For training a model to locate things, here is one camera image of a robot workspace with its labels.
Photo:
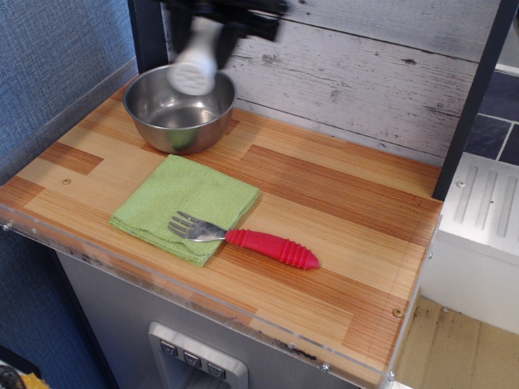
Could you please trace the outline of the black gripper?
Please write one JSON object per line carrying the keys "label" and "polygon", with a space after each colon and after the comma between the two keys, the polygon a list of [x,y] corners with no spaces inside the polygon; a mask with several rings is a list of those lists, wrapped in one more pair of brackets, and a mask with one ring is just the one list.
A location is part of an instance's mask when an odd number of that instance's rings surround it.
{"label": "black gripper", "polygon": [[287,1],[163,1],[170,12],[174,38],[186,40],[194,18],[222,24],[217,38],[217,69],[228,62],[238,41],[246,35],[274,41],[279,21],[289,12]]}

